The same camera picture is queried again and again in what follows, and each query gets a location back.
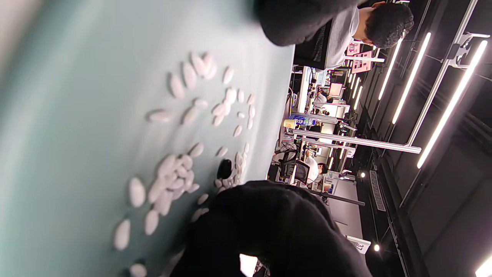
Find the person's left hand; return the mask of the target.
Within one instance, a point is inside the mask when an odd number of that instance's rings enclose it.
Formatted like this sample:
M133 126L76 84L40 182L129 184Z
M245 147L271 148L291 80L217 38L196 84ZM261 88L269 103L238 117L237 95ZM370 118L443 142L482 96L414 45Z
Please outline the person's left hand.
M267 39L276 46L297 45L311 39L343 11L363 0L255 0L255 16Z

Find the person's right hand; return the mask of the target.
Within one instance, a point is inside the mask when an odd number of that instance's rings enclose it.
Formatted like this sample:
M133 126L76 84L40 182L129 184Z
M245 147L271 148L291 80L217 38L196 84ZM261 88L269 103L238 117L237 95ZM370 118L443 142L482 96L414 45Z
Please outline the person's right hand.
M269 180L226 189L189 229L172 277L242 277L240 255L272 277L370 277L327 205L306 189Z

